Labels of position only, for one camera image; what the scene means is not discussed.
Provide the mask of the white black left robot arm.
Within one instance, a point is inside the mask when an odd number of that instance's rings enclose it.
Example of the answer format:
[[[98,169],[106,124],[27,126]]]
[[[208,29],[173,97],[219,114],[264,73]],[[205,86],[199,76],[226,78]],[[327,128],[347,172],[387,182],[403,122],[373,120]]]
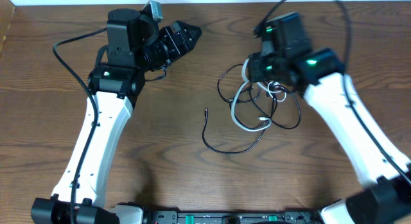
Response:
[[[175,21],[159,27],[162,12],[155,2],[142,10],[109,12],[108,42],[94,69],[81,83],[87,94],[85,119],[69,164],[51,197],[36,198],[35,223],[149,223],[150,215],[132,203],[105,208],[110,167],[121,133],[135,108],[148,71],[166,71],[199,40],[198,26]]]

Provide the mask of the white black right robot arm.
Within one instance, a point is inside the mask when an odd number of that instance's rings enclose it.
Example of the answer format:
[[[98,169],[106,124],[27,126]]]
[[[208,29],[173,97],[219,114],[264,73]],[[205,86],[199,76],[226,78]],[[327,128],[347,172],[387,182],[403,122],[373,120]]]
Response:
[[[298,13],[263,20],[244,78],[289,85],[323,118],[363,191],[320,210],[323,223],[393,223],[410,214],[410,159],[383,133],[330,48],[314,50]]]

